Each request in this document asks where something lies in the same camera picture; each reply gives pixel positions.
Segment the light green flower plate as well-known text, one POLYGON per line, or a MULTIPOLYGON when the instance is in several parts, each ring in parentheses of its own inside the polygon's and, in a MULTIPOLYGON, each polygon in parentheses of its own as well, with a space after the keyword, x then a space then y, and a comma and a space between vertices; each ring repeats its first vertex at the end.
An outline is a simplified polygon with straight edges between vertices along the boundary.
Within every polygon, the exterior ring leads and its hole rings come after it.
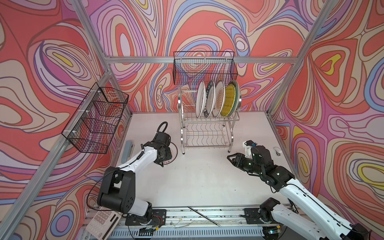
POLYGON ((240 91, 240 86, 238 82, 232 81, 232 84, 235 86, 235 90, 236 90, 236 99, 234 104, 234 112, 236 112, 241 106, 242 97, 241 97, 241 91, 240 91))

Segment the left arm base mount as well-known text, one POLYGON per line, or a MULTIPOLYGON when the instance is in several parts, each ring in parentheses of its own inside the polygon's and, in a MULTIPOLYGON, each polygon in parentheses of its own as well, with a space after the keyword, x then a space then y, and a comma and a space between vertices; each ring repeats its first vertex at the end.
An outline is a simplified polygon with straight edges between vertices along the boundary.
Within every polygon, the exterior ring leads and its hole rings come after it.
POLYGON ((161 227, 166 223, 166 209, 151 209, 144 216, 129 214, 126 217, 126 226, 161 227))

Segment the white black-rim plate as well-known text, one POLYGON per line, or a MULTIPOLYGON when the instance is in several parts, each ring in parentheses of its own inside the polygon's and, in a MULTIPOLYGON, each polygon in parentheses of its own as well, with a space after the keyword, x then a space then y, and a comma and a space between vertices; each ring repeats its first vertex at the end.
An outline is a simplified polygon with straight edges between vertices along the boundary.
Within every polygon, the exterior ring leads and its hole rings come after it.
POLYGON ((200 82, 198 91, 197 91, 197 99, 196 99, 196 117, 200 118, 204 112, 204 107, 206 104, 206 88, 205 83, 200 82))

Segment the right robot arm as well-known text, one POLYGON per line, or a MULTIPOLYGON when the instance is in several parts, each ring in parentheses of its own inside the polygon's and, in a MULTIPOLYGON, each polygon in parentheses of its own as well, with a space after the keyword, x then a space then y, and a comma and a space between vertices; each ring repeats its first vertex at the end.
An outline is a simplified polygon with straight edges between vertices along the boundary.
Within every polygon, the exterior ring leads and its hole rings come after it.
POLYGON ((228 161, 249 176, 258 177, 272 190, 293 202, 307 217, 285 207, 278 200, 264 201, 249 220, 280 223, 307 240, 368 240, 371 232, 352 224, 310 193, 289 170, 274 164, 271 153, 252 141, 243 144, 245 153, 228 155, 228 161))

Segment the dark green rim plate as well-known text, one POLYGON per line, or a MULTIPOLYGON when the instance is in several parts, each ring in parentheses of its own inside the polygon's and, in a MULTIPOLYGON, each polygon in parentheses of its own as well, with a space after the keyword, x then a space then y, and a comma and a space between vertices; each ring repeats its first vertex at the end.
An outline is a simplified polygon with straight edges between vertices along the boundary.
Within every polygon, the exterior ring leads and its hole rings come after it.
POLYGON ((207 86, 207 100, 206 100, 206 107, 204 110, 205 118, 208 118, 213 111, 215 96, 216 96, 215 83, 213 81, 210 81, 207 86))

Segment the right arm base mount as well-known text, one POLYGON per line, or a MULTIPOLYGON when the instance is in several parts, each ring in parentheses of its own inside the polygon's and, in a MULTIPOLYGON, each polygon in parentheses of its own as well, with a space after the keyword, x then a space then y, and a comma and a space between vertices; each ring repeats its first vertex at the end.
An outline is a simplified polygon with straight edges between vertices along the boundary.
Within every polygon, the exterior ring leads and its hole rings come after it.
POLYGON ((273 216, 274 209, 267 208, 245 208, 243 218, 246 219, 247 224, 264 224, 264 225, 281 225, 273 216))

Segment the yellow woven pattern plate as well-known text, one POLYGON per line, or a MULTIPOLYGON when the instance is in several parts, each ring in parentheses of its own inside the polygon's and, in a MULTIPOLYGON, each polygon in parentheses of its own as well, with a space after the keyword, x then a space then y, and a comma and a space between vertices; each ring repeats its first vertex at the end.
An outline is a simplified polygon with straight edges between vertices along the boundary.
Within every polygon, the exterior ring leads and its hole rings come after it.
POLYGON ((227 117, 230 115, 230 112, 235 104, 235 98, 236 98, 236 87, 232 83, 230 83, 225 88, 225 100, 221 110, 222 117, 227 117))

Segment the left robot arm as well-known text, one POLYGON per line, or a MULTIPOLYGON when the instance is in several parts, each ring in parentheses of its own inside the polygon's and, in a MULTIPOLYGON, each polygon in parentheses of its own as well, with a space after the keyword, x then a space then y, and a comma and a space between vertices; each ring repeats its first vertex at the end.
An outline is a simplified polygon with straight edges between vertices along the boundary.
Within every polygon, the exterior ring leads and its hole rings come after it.
POLYGON ((170 135, 157 132, 154 139, 141 145, 142 150, 126 163, 109 167, 101 181, 97 204, 122 214, 148 215, 151 204, 136 197, 136 174, 151 163, 163 166, 170 160, 170 144, 170 135))

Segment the orange sunburst plate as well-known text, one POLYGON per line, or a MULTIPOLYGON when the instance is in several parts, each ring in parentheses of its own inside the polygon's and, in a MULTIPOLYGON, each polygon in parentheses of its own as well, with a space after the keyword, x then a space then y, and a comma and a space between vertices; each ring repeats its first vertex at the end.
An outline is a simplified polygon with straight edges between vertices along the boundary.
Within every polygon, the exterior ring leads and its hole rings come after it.
POLYGON ((216 85, 215 106, 212 111, 214 118, 219 116, 224 104, 224 100, 225 100, 225 85, 224 85, 224 81, 221 80, 221 81, 218 81, 216 85))
POLYGON ((172 158, 170 160, 164 161, 163 162, 164 165, 171 164, 178 156, 178 152, 179 152, 178 147, 173 142, 170 143, 170 151, 171 151, 172 158))

